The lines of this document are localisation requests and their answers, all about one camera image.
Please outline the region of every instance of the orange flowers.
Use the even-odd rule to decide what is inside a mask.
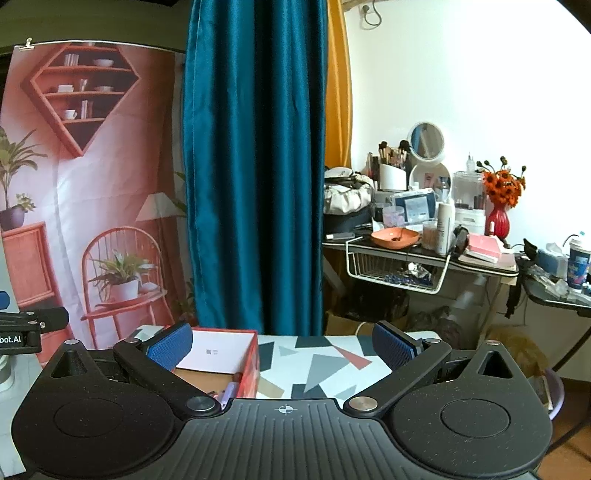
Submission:
[[[521,177],[513,175],[505,157],[501,157],[501,168],[494,171],[488,160],[477,162],[482,172],[482,181],[486,194],[494,205],[505,205],[513,208],[519,202],[521,193],[525,190],[525,166],[521,167]]]

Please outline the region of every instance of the white bottle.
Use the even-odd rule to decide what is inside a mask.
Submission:
[[[456,206],[450,197],[447,202],[439,203],[437,210],[437,255],[447,255],[452,245],[453,228],[456,219]]]
[[[476,162],[470,154],[468,154],[468,160],[466,162],[466,171],[468,173],[474,173],[476,171]]]

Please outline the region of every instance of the wooden chair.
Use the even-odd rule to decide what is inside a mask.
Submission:
[[[145,299],[122,307],[105,307],[97,306],[107,302],[109,298],[109,287],[100,290],[88,281],[100,275],[102,270],[96,260],[107,260],[113,258],[114,252],[121,254],[132,254],[138,257],[145,258],[155,268],[149,270],[146,274],[141,276],[141,283],[151,282],[158,285],[159,289],[153,294],[146,296]],[[95,320],[105,317],[113,317],[115,330],[117,331],[117,338],[121,340],[121,328],[119,325],[118,316],[122,313],[133,312],[139,309],[148,309],[152,324],[156,325],[156,318],[154,317],[154,309],[152,305],[156,302],[162,302],[164,310],[169,317],[170,323],[174,322],[172,312],[166,303],[166,290],[164,289],[164,281],[162,275],[162,253],[156,240],[148,233],[133,226],[121,226],[112,228],[95,237],[92,242],[86,247],[82,255],[82,283],[84,289],[84,301],[86,305],[86,315],[82,320],[88,320],[90,334],[92,335],[92,342],[95,349],[96,346],[96,331]]]

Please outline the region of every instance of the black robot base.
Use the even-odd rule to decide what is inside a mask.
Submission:
[[[190,349],[188,325],[111,351],[69,340],[12,438],[31,480],[536,478],[550,419],[502,345],[453,351],[385,322],[373,340],[393,372],[342,410],[332,399],[235,399],[223,411],[170,371]]]

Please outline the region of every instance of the printed backdrop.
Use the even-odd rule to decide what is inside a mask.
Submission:
[[[108,348],[138,325],[194,318],[183,63],[112,43],[14,51],[0,112],[0,307],[68,310],[44,359],[67,336]]]

